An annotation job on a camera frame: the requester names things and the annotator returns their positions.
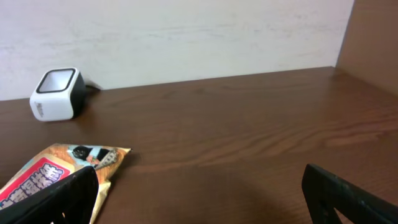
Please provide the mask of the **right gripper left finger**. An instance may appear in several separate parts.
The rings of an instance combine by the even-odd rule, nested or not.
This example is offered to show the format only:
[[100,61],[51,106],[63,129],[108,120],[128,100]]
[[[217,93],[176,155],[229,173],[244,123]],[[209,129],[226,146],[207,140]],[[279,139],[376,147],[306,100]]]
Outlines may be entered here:
[[1,210],[1,224],[89,223],[98,189],[94,168],[84,167]]

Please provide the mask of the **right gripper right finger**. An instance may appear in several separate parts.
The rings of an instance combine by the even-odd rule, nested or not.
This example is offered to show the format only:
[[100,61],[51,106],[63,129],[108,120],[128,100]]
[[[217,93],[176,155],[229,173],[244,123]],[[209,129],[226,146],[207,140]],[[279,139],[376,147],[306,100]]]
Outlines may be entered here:
[[313,223],[397,223],[397,206],[315,165],[307,164],[302,192]]

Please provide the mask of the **orange noodle snack packet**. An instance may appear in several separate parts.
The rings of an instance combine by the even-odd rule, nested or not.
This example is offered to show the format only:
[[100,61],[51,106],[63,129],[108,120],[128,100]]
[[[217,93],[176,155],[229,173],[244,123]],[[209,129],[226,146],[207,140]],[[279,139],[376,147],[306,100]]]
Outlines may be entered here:
[[1,209],[14,205],[66,178],[83,167],[93,167],[99,183],[90,223],[94,223],[111,186],[109,181],[129,148],[53,144],[34,156],[1,189]]

